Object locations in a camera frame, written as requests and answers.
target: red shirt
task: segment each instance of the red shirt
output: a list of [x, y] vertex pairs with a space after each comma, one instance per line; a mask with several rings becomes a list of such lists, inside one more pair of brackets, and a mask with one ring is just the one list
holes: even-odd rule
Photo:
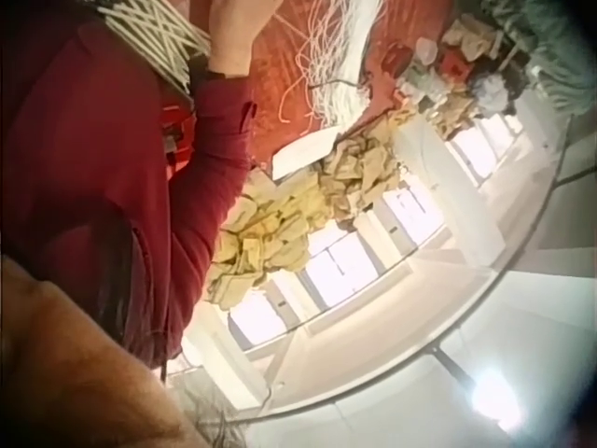
[[[98, 298], [113, 297], [102, 296], [103, 272], [125, 272], [121, 343], [158, 366], [180, 350], [250, 169], [249, 82], [199, 86], [195, 152], [168, 181], [156, 76], [102, 22], [54, 7], [3, 40], [3, 248], [96, 320]], [[119, 219], [130, 246], [110, 250], [122, 249], [124, 267], [103, 258], [96, 232]]]

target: hand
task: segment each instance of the hand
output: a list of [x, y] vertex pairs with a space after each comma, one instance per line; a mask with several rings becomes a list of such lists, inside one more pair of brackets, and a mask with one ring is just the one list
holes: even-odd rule
[[249, 74], [253, 42], [283, 0], [213, 0], [208, 68], [227, 76]]

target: light fixture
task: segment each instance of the light fixture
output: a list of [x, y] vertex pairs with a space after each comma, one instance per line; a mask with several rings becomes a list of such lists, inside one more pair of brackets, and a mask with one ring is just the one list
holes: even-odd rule
[[475, 411], [496, 422], [506, 432], [521, 425], [521, 408], [503, 375], [497, 371], [486, 371], [476, 383], [472, 396]]

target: skin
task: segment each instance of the skin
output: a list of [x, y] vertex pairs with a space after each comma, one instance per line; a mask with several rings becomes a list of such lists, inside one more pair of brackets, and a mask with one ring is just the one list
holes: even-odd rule
[[[209, 69], [247, 76], [253, 41], [281, 3], [214, 0]], [[23, 428], [21, 443], [37, 435], [44, 446], [209, 446], [146, 366], [59, 288], [5, 257], [1, 330], [0, 422]]]

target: red sleeve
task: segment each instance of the red sleeve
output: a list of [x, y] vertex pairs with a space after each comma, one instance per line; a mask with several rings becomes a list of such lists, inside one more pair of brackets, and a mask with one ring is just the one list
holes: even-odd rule
[[247, 146], [256, 105], [248, 78], [205, 81], [195, 92], [195, 151], [170, 181], [170, 340], [176, 353], [201, 298], [221, 225], [250, 170]]

